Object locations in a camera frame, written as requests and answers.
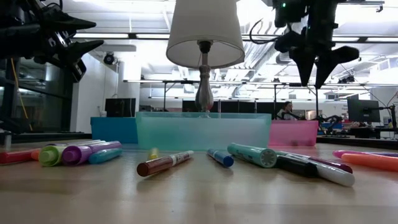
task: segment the orange marker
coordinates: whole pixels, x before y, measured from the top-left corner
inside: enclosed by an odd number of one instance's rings
[[[34,159],[34,160],[36,160],[36,161],[39,160],[40,150],[42,150],[42,149],[36,149],[36,150],[34,150],[34,151],[30,154],[30,156],[32,157],[32,159]]]
[[[366,154],[343,154],[342,160],[351,164],[398,172],[398,158]]]

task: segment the white lampshade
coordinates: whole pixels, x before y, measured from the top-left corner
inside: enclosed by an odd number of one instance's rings
[[[183,67],[198,68],[198,40],[212,40],[208,53],[211,68],[244,62],[236,0],[176,0],[167,58]]]

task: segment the brown marker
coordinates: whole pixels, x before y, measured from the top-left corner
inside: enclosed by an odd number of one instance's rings
[[[141,177],[146,177],[148,175],[154,174],[156,172],[168,169],[183,161],[191,158],[193,151],[181,152],[177,154],[172,154],[169,156],[164,156],[158,159],[153,159],[151,161],[143,162],[138,164],[137,173]]]

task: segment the wooden table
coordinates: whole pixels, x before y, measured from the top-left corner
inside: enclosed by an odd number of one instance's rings
[[[318,144],[285,151],[335,159],[333,150],[369,148]],[[222,168],[204,152],[143,178],[143,151],[126,149],[105,164],[0,166],[0,222],[30,224],[288,223],[393,224],[398,221],[398,173],[352,166],[353,188],[305,179],[235,160]]]

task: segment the lamp base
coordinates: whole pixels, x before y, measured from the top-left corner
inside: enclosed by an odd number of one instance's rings
[[[213,93],[210,88],[210,70],[208,65],[200,65],[200,83],[195,104],[200,112],[210,112],[214,104]]]

